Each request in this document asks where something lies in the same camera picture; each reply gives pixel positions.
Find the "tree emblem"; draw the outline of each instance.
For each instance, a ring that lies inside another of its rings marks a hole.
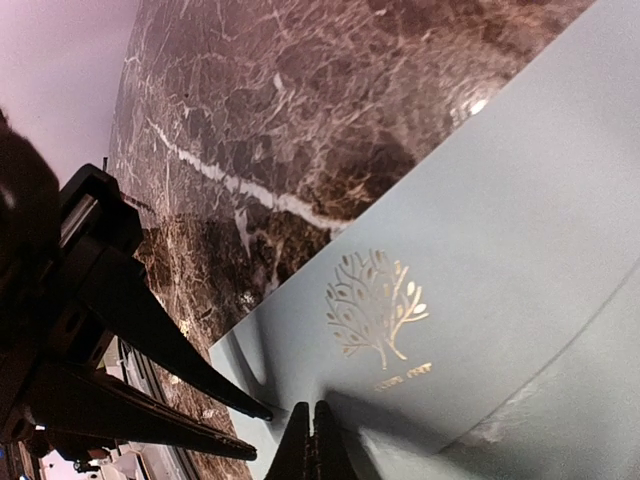
[[[333,336],[347,357],[361,348],[373,348],[383,370],[387,347],[401,360],[407,359],[396,347],[398,332],[403,325],[429,316],[427,305],[420,302],[422,287],[407,282],[408,271],[380,250],[370,250],[366,258],[359,253],[342,257],[325,300]]]

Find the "brown marble surface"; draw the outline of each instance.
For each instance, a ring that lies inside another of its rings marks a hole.
[[[591,3],[142,0],[110,172],[148,206],[140,257],[185,335],[206,354]],[[249,477],[195,458],[204,478]]]

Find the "gold tree print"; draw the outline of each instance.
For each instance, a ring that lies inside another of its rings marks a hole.
[[[370,250],[364,258],[359,253],[342,257],[325,300],[328,324],[346,356],[373,348],[380,354],[383,370],[387,349],[407,359],[396,347],[398,332],[403,325],[429,316],[427,305],[420,301],[422,287],[407,281],[408,271],[400,262],[391,263],[381,250]]]

